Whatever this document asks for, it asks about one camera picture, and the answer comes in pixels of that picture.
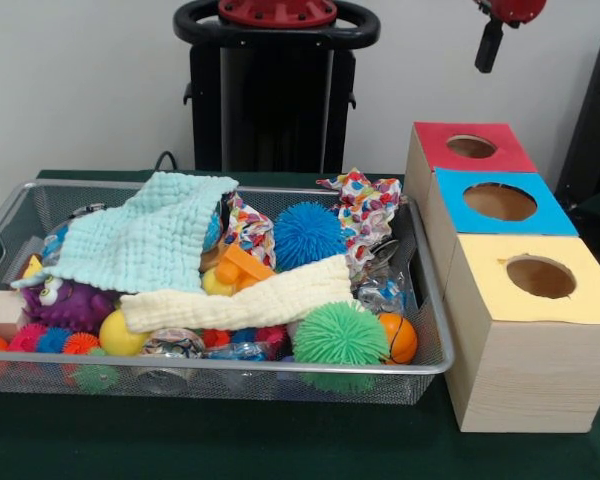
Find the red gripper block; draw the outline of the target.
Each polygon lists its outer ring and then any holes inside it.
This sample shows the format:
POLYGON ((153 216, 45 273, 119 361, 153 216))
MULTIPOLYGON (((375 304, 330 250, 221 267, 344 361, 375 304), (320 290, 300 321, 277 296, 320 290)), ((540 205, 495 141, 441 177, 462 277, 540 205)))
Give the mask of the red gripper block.
POLYGON ((476 0, 480 10, 491 17, 480 40, 476 69, 483 74, 492 72, 503 38, 503 23, 511 28, 527 24, 540 15, 546 3, 546 0, 476 0))

